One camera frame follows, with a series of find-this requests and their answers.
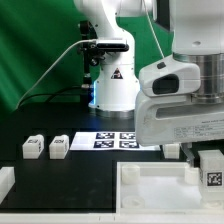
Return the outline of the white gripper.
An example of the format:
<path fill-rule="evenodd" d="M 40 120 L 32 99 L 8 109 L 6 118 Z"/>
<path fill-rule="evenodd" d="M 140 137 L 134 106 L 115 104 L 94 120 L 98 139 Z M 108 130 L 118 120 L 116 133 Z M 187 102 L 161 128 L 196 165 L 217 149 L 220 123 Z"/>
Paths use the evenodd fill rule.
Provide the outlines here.
<path fill-rule="evenodd" d="M 193 104 L 188 96 L 147 97 L 140 92 L 135 106 L 136 140 L 142 146 L 182 143 L 190 166 L 190 142 L 224 139 L 224 103 Z"/>

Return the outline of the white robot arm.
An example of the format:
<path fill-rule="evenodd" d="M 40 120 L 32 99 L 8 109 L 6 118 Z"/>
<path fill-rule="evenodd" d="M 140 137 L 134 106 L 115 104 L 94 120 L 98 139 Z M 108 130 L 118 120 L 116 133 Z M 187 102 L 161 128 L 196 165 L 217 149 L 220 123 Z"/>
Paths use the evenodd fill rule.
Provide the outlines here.
<path fill-rule="evenodd" d="M 224 0 L 73 1 L 97 35 L 92 111 L 132 115 L 142 146 L 224 138 Z M 149 11 L 174 32 L 172 54 L 135 74 L 134 38 L 116 19 Z"/>

